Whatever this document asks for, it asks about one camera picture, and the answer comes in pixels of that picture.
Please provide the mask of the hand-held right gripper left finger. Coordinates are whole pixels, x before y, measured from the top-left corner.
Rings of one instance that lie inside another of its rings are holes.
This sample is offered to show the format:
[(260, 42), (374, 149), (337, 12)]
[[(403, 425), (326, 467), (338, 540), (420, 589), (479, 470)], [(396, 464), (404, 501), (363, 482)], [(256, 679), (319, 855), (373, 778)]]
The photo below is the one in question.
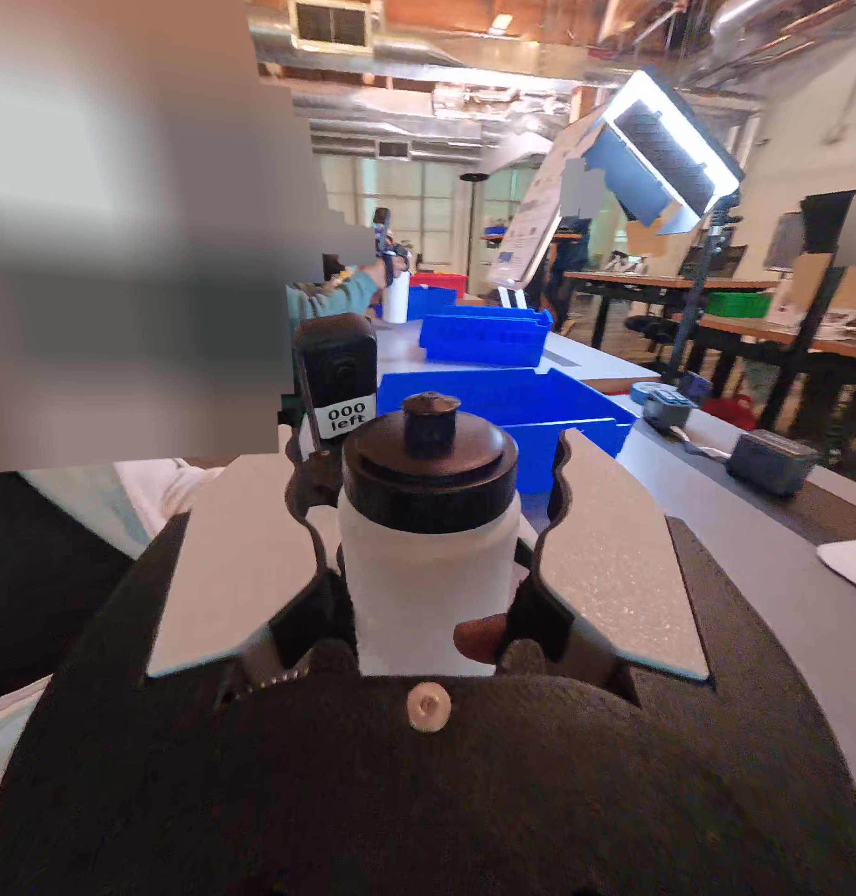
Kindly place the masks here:
[(361, 676), (353, 607), (308, 510), (286, 502), (286, 454), (243, 455), (202, 489), (187, 525), (146, 674), (218, 662), (229, 690), (311, 674)]

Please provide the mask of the white plastic bottle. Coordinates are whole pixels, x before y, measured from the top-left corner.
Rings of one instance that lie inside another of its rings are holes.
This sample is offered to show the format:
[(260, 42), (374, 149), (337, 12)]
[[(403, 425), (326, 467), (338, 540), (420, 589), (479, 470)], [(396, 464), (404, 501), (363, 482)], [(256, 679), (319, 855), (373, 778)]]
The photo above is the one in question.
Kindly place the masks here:
[(366, 677), (487, 678), (489, 664), (454, 644), (458, 623), (508, 610), (520, 495), (497, 519), (466, 532), (390, 529), (338, 500), (344, 577)]

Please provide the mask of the black bottle lid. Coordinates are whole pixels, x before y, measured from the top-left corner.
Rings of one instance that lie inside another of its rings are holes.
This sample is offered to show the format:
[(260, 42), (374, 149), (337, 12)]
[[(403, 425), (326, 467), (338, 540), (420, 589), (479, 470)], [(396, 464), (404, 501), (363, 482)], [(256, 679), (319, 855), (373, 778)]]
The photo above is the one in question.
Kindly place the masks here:
[(515, 499), (519, 452), (500, 427), (437, 392), (408, 396), (350, 434), (343, 446), (347, 502), (399, 532), (469, 532)]

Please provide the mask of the blue plastic bin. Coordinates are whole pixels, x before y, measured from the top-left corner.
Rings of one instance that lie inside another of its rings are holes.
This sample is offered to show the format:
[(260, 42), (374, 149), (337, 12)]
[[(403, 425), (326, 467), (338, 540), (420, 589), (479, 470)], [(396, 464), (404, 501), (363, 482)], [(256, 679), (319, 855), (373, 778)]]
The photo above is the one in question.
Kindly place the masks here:
[(419, 346), (434, 363), (536, 368), (552, 326), (548, 310), (444, 307), (422, 320)]
[(408, 292), (406, 321), (423, 320), (428, 315), (443, 314), (443, 308), (456, 306), (456, 289), (411, 285)]
[(377, 389), (377, 413), (399, 410), (405, 398), (422, 392), (456, 397), (462, 411), (512, 437), (519, 452), (516, 487), (523, 495), (551, 489), (562, 430), (578, 430), (615, 458), (635, 424), (635, 416), (608, 396), (553, 369), (388, 373)]

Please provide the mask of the person's left forearm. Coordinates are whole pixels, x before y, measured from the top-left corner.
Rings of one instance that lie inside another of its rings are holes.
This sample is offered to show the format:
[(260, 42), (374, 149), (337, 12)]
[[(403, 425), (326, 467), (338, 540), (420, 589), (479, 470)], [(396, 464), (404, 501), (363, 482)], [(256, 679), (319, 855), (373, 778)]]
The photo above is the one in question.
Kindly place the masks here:
[(198, 494), (224, 471), (201, 468), (179, 458), (115, 462), (120, 484), (149, 536), (172, 517), (187, 512)]

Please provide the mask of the grey charger case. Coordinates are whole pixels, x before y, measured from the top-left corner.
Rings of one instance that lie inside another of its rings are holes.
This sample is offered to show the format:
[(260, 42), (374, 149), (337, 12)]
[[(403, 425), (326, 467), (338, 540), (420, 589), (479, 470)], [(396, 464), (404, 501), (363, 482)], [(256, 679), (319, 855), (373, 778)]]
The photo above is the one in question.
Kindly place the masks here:
[(677, 385), (643, 384), (643, 419), (658, 431), (684, 428), (692, 411), (701, 409), (710, 398), (713, 384), (702, 376), (686, 372)]

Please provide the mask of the dark grey case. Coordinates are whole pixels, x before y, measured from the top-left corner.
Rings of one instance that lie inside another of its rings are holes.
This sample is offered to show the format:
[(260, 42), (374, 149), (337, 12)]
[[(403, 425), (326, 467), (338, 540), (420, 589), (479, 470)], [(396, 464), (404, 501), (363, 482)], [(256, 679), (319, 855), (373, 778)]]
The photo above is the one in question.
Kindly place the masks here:
[(802, 442), (753, 430), (739, 437), (724, 464), (730, 476), (772, 497), (792, 498), (820, 460), (821, 454)]

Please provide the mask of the person's black shirt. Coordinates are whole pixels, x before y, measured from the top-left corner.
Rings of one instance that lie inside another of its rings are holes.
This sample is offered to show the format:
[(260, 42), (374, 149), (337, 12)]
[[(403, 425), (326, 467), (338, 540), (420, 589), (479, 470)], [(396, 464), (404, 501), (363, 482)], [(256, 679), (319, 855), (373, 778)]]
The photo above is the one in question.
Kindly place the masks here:
[(152, 539), (112, 465), (0, 472), (0, 698), (56, 669)]

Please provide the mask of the red basket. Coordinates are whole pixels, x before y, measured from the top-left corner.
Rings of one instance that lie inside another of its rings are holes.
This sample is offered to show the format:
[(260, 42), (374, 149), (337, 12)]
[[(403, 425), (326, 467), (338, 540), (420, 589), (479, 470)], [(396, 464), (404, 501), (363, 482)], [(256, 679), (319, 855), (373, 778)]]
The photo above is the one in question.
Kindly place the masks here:
[(702, 406), (702, 411), (743, 431), (758, 429), (754, 402), (746, 395), (709, 398)]

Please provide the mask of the black floor lamp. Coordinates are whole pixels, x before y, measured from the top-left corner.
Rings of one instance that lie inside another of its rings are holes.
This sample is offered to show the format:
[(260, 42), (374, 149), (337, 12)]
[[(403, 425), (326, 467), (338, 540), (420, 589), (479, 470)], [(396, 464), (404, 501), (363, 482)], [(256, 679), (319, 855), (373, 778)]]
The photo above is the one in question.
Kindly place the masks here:
[(467, 243), (466, 243), (466, 293), (469, 292), (474, 267), (475, 245), (480, 231), (479, 213), (484, 196), (483, 185), (489, 180), (489, 173), (478, 169), (466, 169), (459, 175), (459, 181), (468, 188)]

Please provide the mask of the black tripod leg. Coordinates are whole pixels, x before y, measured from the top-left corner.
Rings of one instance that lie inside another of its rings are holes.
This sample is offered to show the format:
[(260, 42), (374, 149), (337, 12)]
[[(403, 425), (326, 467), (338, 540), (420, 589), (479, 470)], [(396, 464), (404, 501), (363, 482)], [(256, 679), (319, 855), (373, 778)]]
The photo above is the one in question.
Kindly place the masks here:
[(775, 431), (782, 407), (800, 373), (802, 363), (810, 353), (816, 333), (846, 272), (845, 266), (832, 266), (821, 278), (812, 303), (800, 322), (797, 335), (788, 349), (782, 353), (778, 376), (764, 409), (758, 415), (759, 429)]

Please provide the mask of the green plastic bin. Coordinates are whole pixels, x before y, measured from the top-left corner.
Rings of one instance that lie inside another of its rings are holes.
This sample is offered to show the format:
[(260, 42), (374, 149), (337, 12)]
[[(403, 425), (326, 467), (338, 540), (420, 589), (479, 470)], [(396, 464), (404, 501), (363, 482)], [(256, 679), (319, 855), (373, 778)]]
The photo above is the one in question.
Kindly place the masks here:
[(713, 291), (707, 295), (705, 313), (729, 319), (764, 319), (771, 302), (768, 292)]

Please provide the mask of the studio light panel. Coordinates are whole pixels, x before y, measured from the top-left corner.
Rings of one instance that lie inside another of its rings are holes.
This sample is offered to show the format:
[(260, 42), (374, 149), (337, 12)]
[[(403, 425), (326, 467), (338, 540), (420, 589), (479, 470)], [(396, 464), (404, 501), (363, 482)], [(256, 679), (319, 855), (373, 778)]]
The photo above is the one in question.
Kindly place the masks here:
[(627, 218), (657, 235), (694, 230), (740, 203), (740, 165), (653, 70), (633, 73), (596, 120), (583, 154)]

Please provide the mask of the silver ventilation duct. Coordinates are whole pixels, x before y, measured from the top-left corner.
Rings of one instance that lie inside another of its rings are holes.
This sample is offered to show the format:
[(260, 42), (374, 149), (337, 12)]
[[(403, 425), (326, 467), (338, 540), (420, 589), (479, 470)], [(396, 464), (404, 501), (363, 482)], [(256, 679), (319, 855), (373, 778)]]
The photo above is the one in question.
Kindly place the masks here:
[(293, 70), (564, 94), (617, 88), (633, 73), (582, 48), (438, 30), (380, 30), (360, 51), (307, 48), (275, 10), (253, 8), (247, 16), (257, 62)]

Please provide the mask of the silver duct vent grille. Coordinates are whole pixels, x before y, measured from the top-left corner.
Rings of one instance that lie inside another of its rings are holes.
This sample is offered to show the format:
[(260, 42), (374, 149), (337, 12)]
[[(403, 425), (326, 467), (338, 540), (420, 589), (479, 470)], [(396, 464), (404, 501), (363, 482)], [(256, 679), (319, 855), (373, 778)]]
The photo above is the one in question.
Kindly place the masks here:
[(289, 1), (293, 43), (312, 52), (368, 54), (372, 23), (364, 2)]

